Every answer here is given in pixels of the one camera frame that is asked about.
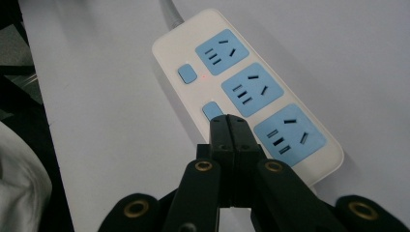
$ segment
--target blue switch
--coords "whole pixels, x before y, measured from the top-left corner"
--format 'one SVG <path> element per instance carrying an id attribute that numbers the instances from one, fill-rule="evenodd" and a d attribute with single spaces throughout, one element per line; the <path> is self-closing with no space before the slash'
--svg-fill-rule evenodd
<path id="1" fill-rule="evenodd" d="M 178 74 L 186 84 L 192 83 L 198 77 L 190 64 L 181 66 L 181 68 L 178 69 Z"/>
<path id="2" fill-rule="evenodd" d="M 202 111 L 204 112 L 205 116 L 208 118 L 209 121 L 223 114 L 222 110 L 220 110 L 220 107 L 214 101 L 205 104 L 202 107 Z"/>

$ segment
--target white cloth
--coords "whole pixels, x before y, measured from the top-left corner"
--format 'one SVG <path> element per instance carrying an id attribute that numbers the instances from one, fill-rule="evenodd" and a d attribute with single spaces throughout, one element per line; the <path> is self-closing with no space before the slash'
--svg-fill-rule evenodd
<path id="1" fill-rule="evenodd" d="M 36 154 L 0 122 L 0 231 L 38 231 L 51 194 Z"/>

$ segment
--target gray cable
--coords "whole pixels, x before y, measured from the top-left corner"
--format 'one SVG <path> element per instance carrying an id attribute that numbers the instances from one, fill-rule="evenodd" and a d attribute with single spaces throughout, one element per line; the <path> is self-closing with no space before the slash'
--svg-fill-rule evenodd
<path id="1" fill-rule="evenodd" d="M 174 3 L 172 0 L 160 0 L 162 10 L 166 17 L 168 17 L 168 21 L 172 29 L 184 23 L 181 15 L 178 13 L 178 10 L 175 8 Z"/>

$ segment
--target white table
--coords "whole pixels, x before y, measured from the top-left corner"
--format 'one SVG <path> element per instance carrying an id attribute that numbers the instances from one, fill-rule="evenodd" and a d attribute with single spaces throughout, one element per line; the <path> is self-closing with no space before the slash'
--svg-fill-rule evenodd
<path id="1" fill-rule="evenodd" d="M 168 31 L 159 1 L 20 0 L 76 231 L 122 197 L 175 189 L 200 139 L 162 89 L 151 53 Z M 187 1 L 220 10 L 336 137 L 343 166 L 316 185 L 359 194 L 410 226 L 407 0 Z M 250 231 L 226 212 L 220 231 Z"/>

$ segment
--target extension socket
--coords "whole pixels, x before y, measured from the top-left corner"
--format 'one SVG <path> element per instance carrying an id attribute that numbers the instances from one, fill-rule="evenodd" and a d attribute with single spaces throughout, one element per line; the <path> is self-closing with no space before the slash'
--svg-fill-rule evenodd
<path id="1" fill-rule="evenodd" d="M 209 121 L 232 114 L 310 187 L 341 165 L 337 141 L 218 11 L 159 38 L 153 53 L 206 141 Z"/>

